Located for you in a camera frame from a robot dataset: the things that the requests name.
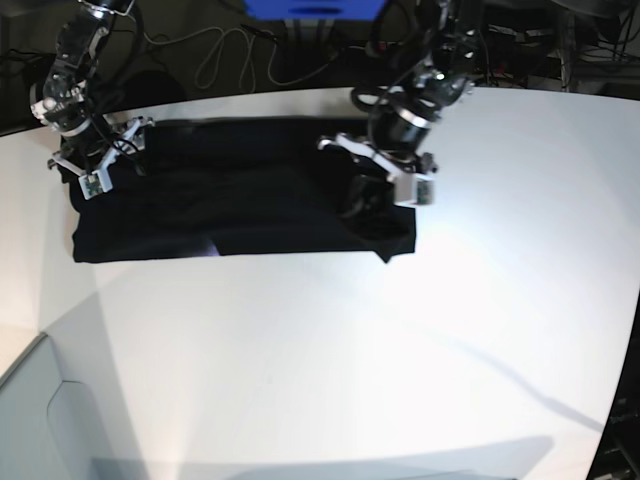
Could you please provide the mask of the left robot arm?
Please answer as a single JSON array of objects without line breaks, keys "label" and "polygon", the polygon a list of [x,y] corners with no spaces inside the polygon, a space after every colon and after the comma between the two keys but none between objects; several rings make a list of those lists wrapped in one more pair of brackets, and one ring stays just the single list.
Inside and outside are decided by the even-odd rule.
[{"label": "left robot arm", "polygon": [[364,216],[386,202],[413,209],[431,202],[438,165],[421,147],[442,111],[474,87],[483,11],[481,1],[417,2],[411,33],[389,58],[394,80],[351,91],[352,104],[367,116],[365,134],[337,133],[317,142],[320,150],[348,152],[363,170],[343,218]]}]

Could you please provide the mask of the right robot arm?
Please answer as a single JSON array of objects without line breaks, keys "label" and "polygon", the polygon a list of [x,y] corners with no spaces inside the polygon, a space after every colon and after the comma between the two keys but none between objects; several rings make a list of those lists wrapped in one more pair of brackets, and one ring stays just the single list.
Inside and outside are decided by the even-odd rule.
[{"label": "right robot arm", "polygon": [[[131,49],[109,79],[100,79],[96,76],[99,56],[116,21],[125,17],[136,27]],[[33,116],[61,136],[60,149],[47,161],[48,168],[83,176],[122,157],[138,175],[145,174],[141,163],[144,127],[129,133],[125,125],[112,125],[105,118],[107,107],[124,97],[124,75],[142,49],[144,34],[143,17],[134,1],[82,1],[63,26],[49,73],[30,92]]]}]

